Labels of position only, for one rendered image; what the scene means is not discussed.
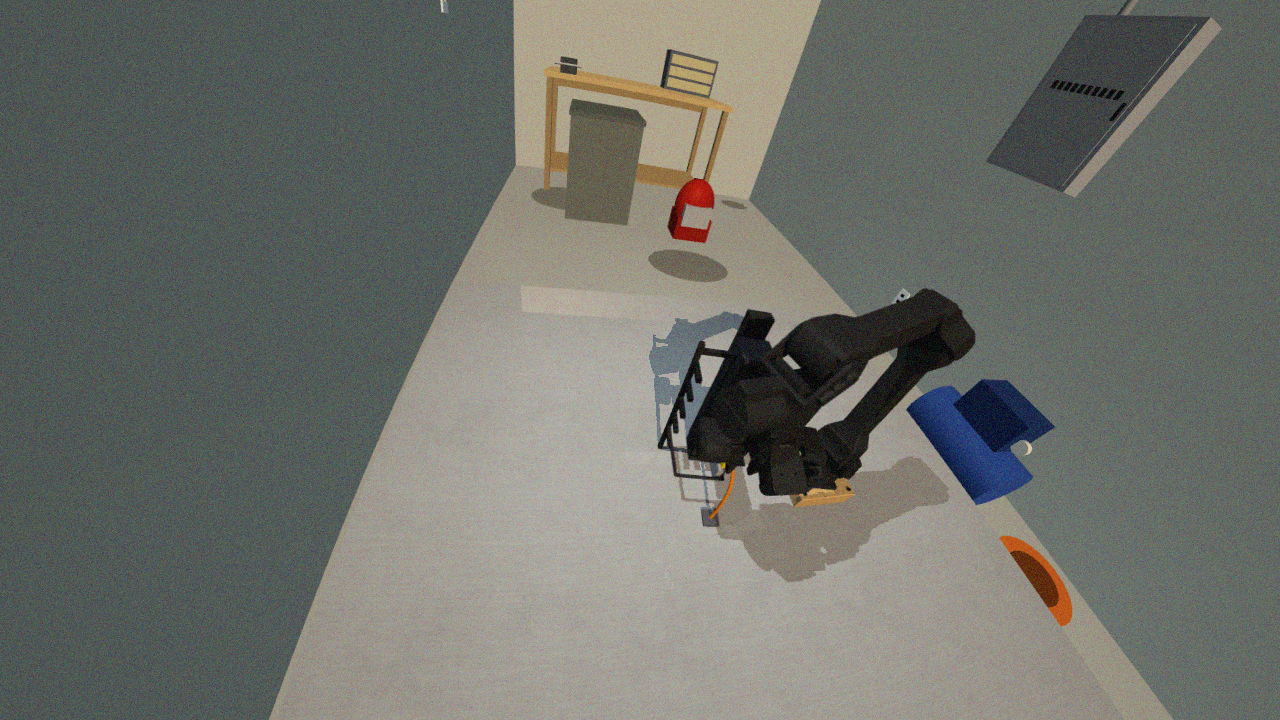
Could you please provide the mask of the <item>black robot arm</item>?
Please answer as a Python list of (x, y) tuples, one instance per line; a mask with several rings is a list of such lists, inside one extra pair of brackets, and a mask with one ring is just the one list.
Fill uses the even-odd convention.
[[(822, 427), (827, 462), (799, 454), (804, 439), (781, 445), (765, 439), (749, 450), (758, 459), (759, 489), (765, 496), (836, 489), (861, 468), (869, 434), (927, 372), (951, 365), (975, 345), (977, 332), (952, 300), (934, 290), (860, 316), (829, 314), (801, 322), (759, 363), (763, 378), (739, 380), (716, 392), (716, 423), (730, 439), (785, 427), (801, 430), (818, 410), (855, 384), (867, 363), (899, 348), (897, 357), (842, 421)], [(783, 357), (803, 369), (792, 369)]]

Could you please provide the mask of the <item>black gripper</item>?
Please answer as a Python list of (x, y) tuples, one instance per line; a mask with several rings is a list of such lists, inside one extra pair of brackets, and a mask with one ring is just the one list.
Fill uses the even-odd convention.
[(724, 462), (726, 474), (733, 471), (737, 466), (745, 466), (744, 456), (748, 455), (753, 446), (765, 439), (781, 439), (781, 445), (788, 443), (792, 439), (804, 439), (797, 451), (806, 456), (806, 461), (817, 462), (820, 468), (827, 462), (824, 445), (820, 442), (817, 428), (812, 427), (804, 427), (801, 430), (788, 430), (785, 427), (778, 427), (756, 433), (756, 436), (730, 439), (717, 425), (716, 416), (699, 416), (694, 424), (694, 434), (698, 460), (703, 462)]

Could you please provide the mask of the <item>orange cord with yellow and black plug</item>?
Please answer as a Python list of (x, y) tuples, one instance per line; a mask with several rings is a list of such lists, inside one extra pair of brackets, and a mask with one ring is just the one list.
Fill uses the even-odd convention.
[[(724, 462), (721, 462), (721, 468), (724, 468)], [(716, 516), (716, 514), (723, 507), (726, 500), (730, 497), (731, 489), (733, 488), (733, 479), (735, 479), (735, 470), (731, 471), (730, 487), (724, 495), (724, 498), (722, 498), (719, 506), (710, 514), (709, 516), (710, 519)]]

